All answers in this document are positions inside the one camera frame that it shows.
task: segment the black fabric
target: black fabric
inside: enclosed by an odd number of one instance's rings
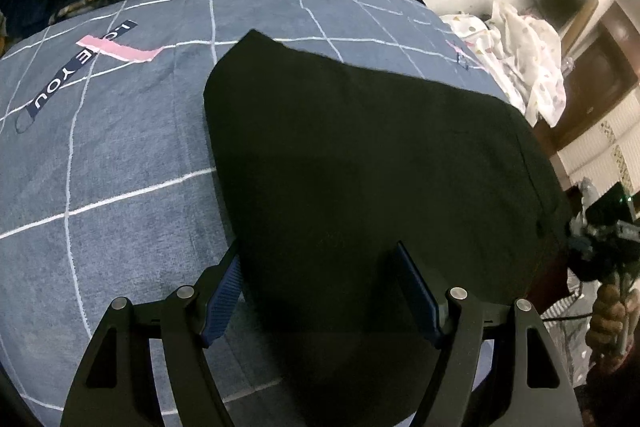
[[[568,203],[496,98],[346,66],[252,31],[204,93],[242,270],[309,425],[393,426],[437,352],[386,260],[512,303],[561,247]]]

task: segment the blue gripper pad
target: blue gripper pad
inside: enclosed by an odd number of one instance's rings
[[[241,291],[242,272],[240,271],[240,259],[236,255],[207,303],[204,328],[200,334],[206,347],[225,334]]]
[[[438,280],[438,288],[430,289],[402,243],[398,243],[392,258],[398,282],[414,316],[418,331],[431,344],[440,349],[446,337],[442,325],[446,323],[448,318],[446,286],[440,284],[440,280]],[[442,295],[438,296],[438,299],[432,291],[441,291]]]

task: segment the bed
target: bed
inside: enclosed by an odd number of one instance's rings
[[[233,241],[202,93],[249,30],[505,100],[464,43],[415,0],[106,4],[36,22],[29,27],[42,27],[0,59],[0,363],[47,427],[59,425],[111,299],[164,298]],[[78,58],[86,57],[79,41],[122,25],[128,30],[114,42],[129,59]],[[151,60],[138,61],[149,51]],[[304,425],[245,299],[206,356],[237,426]],[[158,341],[152,358],[164,421],[180,425]]]

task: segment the cable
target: cable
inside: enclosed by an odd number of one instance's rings
[[[580,319],[588,319],[591,317],[591,313],[585,313],[584,315],[571,315],[569,317],[553,317],[550,319],[542,319],[543,322],[564,322],[564,321],[578,321]]]

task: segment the wooden door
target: wooden door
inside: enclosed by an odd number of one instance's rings
[[[548,156],[600,121],[638,85],[632,63],[640,63],[640,34],[617,4],[600,26],[601,35],[580,55],[564,80],[567,102],[558,125],[551,129],[541,121],[534,129]]]

